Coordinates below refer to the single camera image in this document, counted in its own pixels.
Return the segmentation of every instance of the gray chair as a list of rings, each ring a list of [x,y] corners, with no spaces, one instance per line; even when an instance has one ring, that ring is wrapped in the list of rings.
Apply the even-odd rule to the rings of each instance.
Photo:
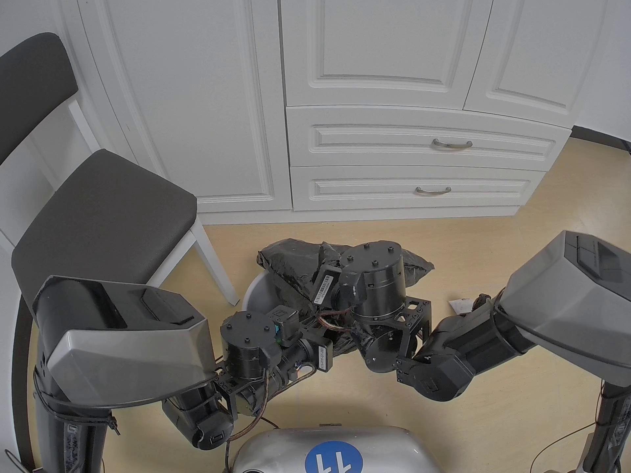
[[[30,306],[50,275],[159,286],[195,245],[226,299],[239,298],[197,216],[193,194],[104,149],[75,99],[66,49],[54,34],[0,57],[0,164],[62,103],[92,154],[59,186],[13,247],[12,268]],[[30,150],[47,173],[36,146]]]

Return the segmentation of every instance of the metal handle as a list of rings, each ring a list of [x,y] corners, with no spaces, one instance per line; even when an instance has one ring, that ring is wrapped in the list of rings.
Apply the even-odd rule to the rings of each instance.
[[[473,142],[467,140],[464,144],[446,144],[445,142],[441,142],[438,138],[432,140],[432,145],[436,147],[445,147],[446,149],[468,149],[469,147],[473,147]]]
[[[429,194],[432,196],[437,196],[439,194],[451,193],[451,188],[447,186],[443,191],[426,191],[425,189],[421,189],[420,187],[417,187],[415,191],[421,194]]]

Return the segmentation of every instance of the baseboard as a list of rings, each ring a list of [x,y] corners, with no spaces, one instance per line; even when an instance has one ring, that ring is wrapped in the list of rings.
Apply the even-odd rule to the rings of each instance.
[[[604,146],[615,147],[616,149],[622,149],[631,154],[631,143],[626,140],[619,139],[607,135],[607,133],[601,133],[600,131],[590,130],[589,128],[583,128],[582,126],[574,126],[570,138],[578,138],[580,140],[587,140],[588,142],[595,142],[596,144],[602,144]]]
[[[33,318],[24,298],[20,297],[18,317],[15,321],[13,338],[13,361],[11,370],[11,393],[15,440],[21,463],[29,470],[35,469],[31,435],[28,430],[28,349],[31,343]]]
[[[260,210],[244,212],[199,213],[205,225],[250,225],[270,223],[320,223],[328,221],[368,221],[382,219],[430,219],[437,217],[514,216],[518,206],[499,207],[433,207],[403,209],[348,210]]]

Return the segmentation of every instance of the white wardrobe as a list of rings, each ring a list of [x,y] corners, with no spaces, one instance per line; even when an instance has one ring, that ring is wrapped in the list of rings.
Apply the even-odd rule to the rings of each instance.
[[[61,2],[112,140],[247,223],[514,214],[615,0]]]

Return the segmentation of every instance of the piece of paper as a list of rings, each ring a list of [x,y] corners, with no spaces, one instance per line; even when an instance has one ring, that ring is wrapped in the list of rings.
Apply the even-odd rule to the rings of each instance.
[[[473,301],[470,298],[462,298],[460,300],[450,301],[451,308],[459,315],[461,313],[469,313],[473,310]]]

